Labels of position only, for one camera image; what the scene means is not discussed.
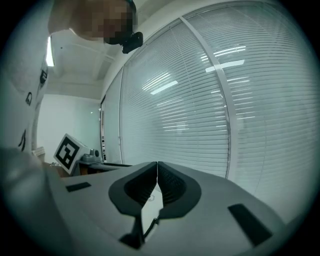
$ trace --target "gray panel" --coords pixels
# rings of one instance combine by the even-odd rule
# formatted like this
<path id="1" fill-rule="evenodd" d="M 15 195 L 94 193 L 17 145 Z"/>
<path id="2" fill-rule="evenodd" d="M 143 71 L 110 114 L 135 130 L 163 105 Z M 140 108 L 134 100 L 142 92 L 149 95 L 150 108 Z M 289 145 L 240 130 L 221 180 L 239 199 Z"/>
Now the gray panel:
<path id="1" fill-rule="evenodd" d="M 142 163 L 114 171 L 64 178 L 66 186 L 88 182 L 91 186 L 70 192 L 68 197 L 75 202 L 81 211 L 88 216 L 100 229 L 109 233 L 117 240 L 131 232 L 135 218 L 119 213 L 109 198 L 110 186 L 129 174 L 149 163 Z"/>
<path id="2" fill-rule="evenodd" d="M 235 204 L 243 204 L 272 233 L 285 227 L 271 208 L 233 182 L 176 164 L 166 164 L 195 179 L 201 186 L 201 198 L 185 217 L 160 220 L 142 252 L 154 256 L 232 256 L 252 249 L 228 210 Z"/>

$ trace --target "window blinds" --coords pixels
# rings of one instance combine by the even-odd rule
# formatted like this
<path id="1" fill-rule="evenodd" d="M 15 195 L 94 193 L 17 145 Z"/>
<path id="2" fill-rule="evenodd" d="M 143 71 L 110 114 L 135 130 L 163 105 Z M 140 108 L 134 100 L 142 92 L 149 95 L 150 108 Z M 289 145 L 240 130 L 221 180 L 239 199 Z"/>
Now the window blinds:
<path id="1" fill-rule="evenodd" d="M 122 164 L 119 130 L 119 102 L 122 69 L 116 75 L 105 94 L 104 139 L 106 161 Z"/>
<path id="2" fill-rule="evenodd" d="M 292 219 L 319 172 L 319 76 L 307 45 L 267 4 L 221 8 L 188 21 L 211 46 L 231 89 L 235 182 Z"/>
<path id="3" fill-rule="evenodd" d="M 169 28 L 124 67 L 124 164 L 166 161 L 226 176 L 228 124 L 216 74 L 190 30 Z"/>

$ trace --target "headset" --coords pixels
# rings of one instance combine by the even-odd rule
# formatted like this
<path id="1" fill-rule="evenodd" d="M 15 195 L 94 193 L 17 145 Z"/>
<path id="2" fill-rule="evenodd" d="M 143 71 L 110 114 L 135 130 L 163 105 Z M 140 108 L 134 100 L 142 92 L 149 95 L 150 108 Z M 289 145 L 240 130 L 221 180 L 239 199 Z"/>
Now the headset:
<path id="1" fill-rule="evenodd" d="M 116 32 L 115 37 L 104 38 L 103 41 L 109 45 L 121 45 L 122 52 L 128 54 L 133 50 L 141 47 L 144 43 L 144 35 L 141 32 L 134 33 L 137 22 L 137 8 L 133 0 L 125 0 L 131 10 L 132 19 L 126 20 L 126 31 Z"/>

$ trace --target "ceiling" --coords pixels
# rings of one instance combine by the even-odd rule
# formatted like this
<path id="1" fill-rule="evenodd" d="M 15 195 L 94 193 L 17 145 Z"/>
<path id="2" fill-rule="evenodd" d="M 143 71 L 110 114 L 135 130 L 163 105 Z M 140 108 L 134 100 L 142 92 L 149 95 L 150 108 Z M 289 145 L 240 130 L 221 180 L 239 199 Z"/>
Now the ceiling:
<path id="1" fill-rule="evenodd" d="M 173 0 L 134 0 L 138 26 Z M 120 45 L 84 40 L 70 30 L 52 35 L 54 67 L 49 67 L 48 94 L 100 99 L 105 75 Z"/>

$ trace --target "person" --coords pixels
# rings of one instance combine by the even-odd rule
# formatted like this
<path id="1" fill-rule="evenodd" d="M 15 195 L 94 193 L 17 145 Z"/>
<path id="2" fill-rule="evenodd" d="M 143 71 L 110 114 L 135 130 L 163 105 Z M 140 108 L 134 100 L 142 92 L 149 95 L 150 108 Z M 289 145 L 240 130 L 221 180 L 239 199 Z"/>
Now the person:
<path id="1" fill-rule="evenodd" d="M 0 56 L 0 148 L 37 149 L 38 116 L 48 83 L 48 38 L 71 30 L 103 44 L 131 35 L 135 13 L 132 0 L 39 0 Z"/>

